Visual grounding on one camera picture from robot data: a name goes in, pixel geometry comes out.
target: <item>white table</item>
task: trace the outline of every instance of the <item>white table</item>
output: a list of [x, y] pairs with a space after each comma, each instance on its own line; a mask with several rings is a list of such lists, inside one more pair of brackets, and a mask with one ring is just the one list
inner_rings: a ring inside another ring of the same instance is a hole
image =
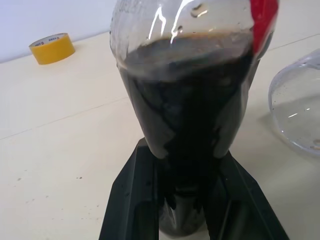
[[[293, 151], [268, 109], [275, 74], [319, 48], [318, 0], [283, 0], [231, 147], [291, 240], [320, 236], [320, 160]], [[105, 33], [50, 65], [0, 64], [0, 239], [98, 239], [111, 185], [143, 137]]]

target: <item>dark liquid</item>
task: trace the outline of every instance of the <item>dark liquid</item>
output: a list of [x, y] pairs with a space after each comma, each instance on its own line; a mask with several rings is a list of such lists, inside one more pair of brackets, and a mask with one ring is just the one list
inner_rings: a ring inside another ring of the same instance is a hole
[[193, 34], [141, 46], [119, 67], [159, 159], [159, 227], [171, 236], [204, 222], [203, 193], [244, 116], [253, 56], [250, 33]]

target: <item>red label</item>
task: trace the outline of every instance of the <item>red label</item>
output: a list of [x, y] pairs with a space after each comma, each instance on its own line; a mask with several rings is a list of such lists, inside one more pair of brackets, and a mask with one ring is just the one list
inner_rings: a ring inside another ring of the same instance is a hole
[[253, 25], [253, 50], [259, 53], [278, 14], [278, 0], [250, 0]]

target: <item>tape roll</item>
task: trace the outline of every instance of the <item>tape roll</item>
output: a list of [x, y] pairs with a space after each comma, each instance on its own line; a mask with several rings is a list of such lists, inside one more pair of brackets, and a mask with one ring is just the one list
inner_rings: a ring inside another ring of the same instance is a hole
[[47, 36], [35, 41], [29, 48], [40, 65], [58, 62], [75, 52], [67, 33]]

